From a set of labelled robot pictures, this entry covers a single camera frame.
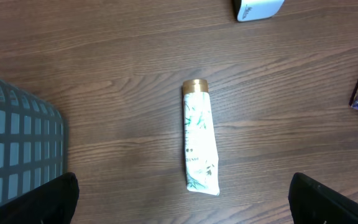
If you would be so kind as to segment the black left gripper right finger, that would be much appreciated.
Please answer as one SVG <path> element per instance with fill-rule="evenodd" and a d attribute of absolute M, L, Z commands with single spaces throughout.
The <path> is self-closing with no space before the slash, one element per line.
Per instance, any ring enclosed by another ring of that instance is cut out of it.
<path fill-rule="evenodd" d="M 358 223 L 358 203 L 297 172 L 288 201 L 294 224 Z"/>

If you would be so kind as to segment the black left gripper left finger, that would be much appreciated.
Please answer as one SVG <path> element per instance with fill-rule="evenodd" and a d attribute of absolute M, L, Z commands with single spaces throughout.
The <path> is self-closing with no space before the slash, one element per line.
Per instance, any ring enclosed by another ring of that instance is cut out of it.
<path fill-rule="evenodd" d="M 1 206 L 0 224 L 69 224 L 79 193 L 76 175 L 67 172 Z"/>

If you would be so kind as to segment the white tube with gold cap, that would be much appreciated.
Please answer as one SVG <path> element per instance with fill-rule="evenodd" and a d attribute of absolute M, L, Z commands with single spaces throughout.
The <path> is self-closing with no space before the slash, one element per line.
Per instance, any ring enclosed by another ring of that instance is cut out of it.
<path fill-rule="evenodd" d="M 219 157 L 208 82 L 187 80 L 182 90 L 187 189 L 219 195 Z"/>

